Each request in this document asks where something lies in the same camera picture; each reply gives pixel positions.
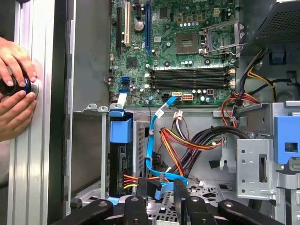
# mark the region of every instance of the knob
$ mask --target knob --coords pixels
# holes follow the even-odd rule
[[[11,78],[13,80],[14,85],[13,86],[7,86],[6,83],[3,80],[0,80],[0,93],[6,97],[12,96],[15,93],[24,90],[26,94],[30,92],[34,92],[36,96],[38,96],[38,81],[35,81],[34,83],[30,82],[30,80],[27,78],[26,73],[23,71],[24,82],[25,87],[20,87],[16,78],[12,75]]]

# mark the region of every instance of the ventilation grille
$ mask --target ventilation grille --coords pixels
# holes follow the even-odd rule
[[[139,128],[138,132],[138,171],[142,171],[144,169],[144,149],[145,149],[145,141],[144,141],[144,128]]]
[[[256,38],[259,46],[300,42],[300,11],[276,13]]]

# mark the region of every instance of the black knob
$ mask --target black knob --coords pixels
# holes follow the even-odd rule
[[[13,86],[7,86],[6,83],[4,83],[3,80],[0,80],[0,93],[4,96],[12,96],[15,93],[17,93],[18,91],[24,90],[26,91],[26,94],[31,92],[32,89],[32,85],[31,82],[28,78],[24,78],[24,82],[25,82],[25,87],[20,87],[17,80],[15,79],[14,76],[11,76],[14,85]]]

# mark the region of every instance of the finger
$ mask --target finger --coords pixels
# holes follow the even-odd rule
[[[25,87],[23,72],[21,70],[18,61],[11,54],[5,54],[1,58],[6,63],[6,65],[9,66],[9,68],[11,69],[19,85],[21,87]]]
[[[15,93],[13,96],[6,99],[4,102],[0,103],[0,116],[9,111],[12,107],[14,107],[24,96],[26,95],[25,91],[19,91]]]
[[[4,61],[0,58],[0,78],[2,78],[4,80],[4,82],[8,85],[8,86],[13,86],[13,80],[11,79],[11,76],[8,72],[8,68],[6,67]]]
[[[35,82],[37,74],[29,55],[22,48],[19,48],[18,50],[12,52],[12,56],[22,65],[28,78],[32,82]]]
[[[9,129],[16,129],[18,126],[20,126],[24,121],[26,121],[30,115],[33,114],[34,108],[36,107],[37,102],[34,100],[31,102],[28,107],[21,112],[19,115],[17,115],[15,118],[13,118],[8,124],[7,127]]]
[[[28,127],[28,125],[30,124],[32,117],[33,117],[33,113],[26,120],[24,120],[23,123],[21,123],[18,127],[14,129],[14,134],[15,135],[21,134],[26,129],[26,127]]]
[[[21,114],[29,104],[32,103],[34,98],[35,98],[35,94],[32,92],[29,93],[21,101],[19,101],[14,107],[12,107],[11,110],[3,114],[1,118],[7,122],[13,120],[17,115]]]

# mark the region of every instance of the yellow wire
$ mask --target yellow wire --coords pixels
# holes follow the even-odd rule
[[[184,175],[184,174],[183,174],[183,171],[180,169],[179,164],[178,164],[178,162],[177,162],[177,160],[176,160],[174,154],[173,154],[172,151],[171,151],[171,146],[169,145],[169,143],[168,143],[168,141],[166,140],[166,138],[165,138],[164,135],[162,135],[161,137],[162,137],[163,143],[165,144],[165,148],[166,148],[167,151],[169,152],[169,155],[171,156],[172,160],[174,161],[174,163],[176,164],[176,166],[177,166],[177,168],[178,168],[178,170],[179,170],[180,176],[183,176],[183,175]]]
[[[137,184],[128,184],[124,187],[124,189],[130,188],[130,187],[137,187]]]
[[[274,85],[271,84],[269,81],[267,81],[267,80],[264,79],[263,77],[261,77],[261,76],[255,74],[254,72],[252,72],[252,69],[253,69],[253,68],[251,68],[251,69],[248,71],[248,73],[247,73],[247,75],[248,75],[249,77],[257,78],[257,79],[263,80],[263,81],[265,81],[265,82],[267,83],[267,85],[269,85],[271,88],[273,88],[273,89],[275,88]]]
[[[168,131],[170,134],[172,134],[174,137],[176,137],[177,139],[181,140],[182,142],[188,144],[188,145],[191,145],[191,146],[194,146],[194,147],[197,147],[197,148],[203,148],[203,149],[211,149],[211,148],[215,148],[214,145],[207,145],[207,146],[203,146],[203,145],[197,145],[197,144],[193,144],[189,141],[186,141],[184,139],[182,139],[181,137],[179,137],[178,135],[176,135],[173,131],[171,131],[170,129],[168,128],[164,128],[164,130]]]

